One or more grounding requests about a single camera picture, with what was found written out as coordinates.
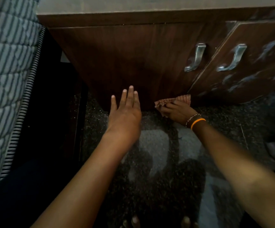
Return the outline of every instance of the speckled granite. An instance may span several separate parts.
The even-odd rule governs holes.
[[[256,101],[196,109],[227,137],[274,169],[264,140],[275,136],[275,93]],[[157,111],[142,113],[139,141],[122,160],[100,213],[119,228],[137,214],[144,227],[180,227],[184,215],[200,228],[237,227],[243,209],[195,134]],[[89,95],[82,161],[106,130],[108,114]]]

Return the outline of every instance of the cabinet door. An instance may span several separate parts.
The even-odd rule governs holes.
[[[246,44],[238,65],[231,64],[234,49]],[[244,103],[275,90],[275,21],[240,22],[217,49],[189,93],[195,105]]]
[[[50,29],[101,107],[134,85],[143,110],[154,101],[186,94],[233,23],[153,24]],[[196,44],[206,43],[196,70]]]

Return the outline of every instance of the bracelet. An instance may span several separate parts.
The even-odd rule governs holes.
[[[197,115],[200,115],[200,114],[195,114],[194,116],[192,116],[192,117],[190,117],[189,118],[189,120],[186,122],[186,124],[185,124],[185,127],[187,128],[187,123],[193,118],[193,117],[195,117],[195,116],[197,116]]]
[[[196,123],[199,122],[199,121],[206,121],[206,120],[205,120],[204,118],[200,118],[200,119],[198,119],[198,120],[195,120],[195,121],[193,122],[193,124],[191,125],[190,129],[193,130],[193,125],[196,124]]]

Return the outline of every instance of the orange bracelet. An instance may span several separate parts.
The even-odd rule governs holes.
[[[200,118],[200,119],[198,119],[198,120],[195,120],[195,121],[193,122],[193,124],[191,125],[190,129],[193,130],[193,125],[196,124],[197,122],[203,121],[203,120],[206,121],[204,118]]]

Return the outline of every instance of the metal handle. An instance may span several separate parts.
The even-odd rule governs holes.
[[[241,57],[242,57],[244,51],[246,50],[246,48],[247,48],[246,44],[239,44],[239,45],[237,45],[234,48],[235,54],[234,54],[234,58],[233,58],[232,63],[228,67],[219,66],[217,68],[217,72],[219,72],[219,71],[226,71],[226,70],[232,70],[232,69],[236,68],[236,66],[240,62]]]
[[[198,66],[200,65],[200,62],[202,60],[205,48],[206,48],[205,43],[199,43],[196,45],[195,61],[192,65],[184,68],[185,72],[189,72],[189,71],[192,71],[192,70],[195,70],[196,68],[198,68]]]

